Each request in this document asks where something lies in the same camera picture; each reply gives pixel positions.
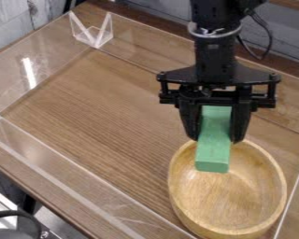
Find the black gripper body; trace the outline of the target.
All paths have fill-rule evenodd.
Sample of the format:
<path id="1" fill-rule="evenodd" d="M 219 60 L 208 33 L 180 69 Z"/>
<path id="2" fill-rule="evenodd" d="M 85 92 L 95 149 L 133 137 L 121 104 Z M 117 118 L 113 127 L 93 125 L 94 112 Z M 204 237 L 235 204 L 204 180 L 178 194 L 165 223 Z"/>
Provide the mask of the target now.
<path id="1" fill-rule="evenodd" d="M 196 62 L 157 74 L 158 102 L 180 107 L 193 105 L 236 105 L 247 98 L 252 109 L 275 108 L 275 87 L 280 77 L 240 64 L 233 56 L 235 42 L 252 52 L 240 35 L 192 35 Z"/>

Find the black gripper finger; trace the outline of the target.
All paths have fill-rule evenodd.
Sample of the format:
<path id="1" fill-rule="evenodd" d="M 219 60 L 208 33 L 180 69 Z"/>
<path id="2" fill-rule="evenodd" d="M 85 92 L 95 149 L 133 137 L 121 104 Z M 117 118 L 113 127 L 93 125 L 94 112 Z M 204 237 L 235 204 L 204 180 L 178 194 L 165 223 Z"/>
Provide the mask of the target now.
<path id="1" fill-rule="evenodd" d="M 251 120 L 251 105 L 237 104 L 233 106 L 231 115 L 231 140 L 236 144 L 245 136 Z"/>
<path id="2" fill-rule="evenodd" d="M 197 140 L 200 132 L 200 106 L 181 105 L 178 107 L 178 115 L 186 136 L 192 140 Z"/>

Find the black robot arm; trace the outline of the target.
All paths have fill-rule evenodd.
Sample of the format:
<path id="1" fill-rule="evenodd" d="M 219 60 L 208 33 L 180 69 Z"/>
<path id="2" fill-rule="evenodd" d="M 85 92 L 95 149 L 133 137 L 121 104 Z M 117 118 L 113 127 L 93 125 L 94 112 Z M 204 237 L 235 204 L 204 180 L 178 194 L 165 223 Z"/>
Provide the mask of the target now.
<path id="1" fill-rule="evenodd" d="M 192 18 L 188 33 L 194 41 L 194 64 L 157 74 L 158 101 L 173 105 L 184 131 L 196 140 L 201 132 L 202 107 L 227 106 L 229 139 L 243 140 L 252 112 L 275 107 L 280 77 L 240 64 L 235 45 L 241 43 L 241 20 L 267 24 L 255 9 L 267 0 L 189 0 Z"/>

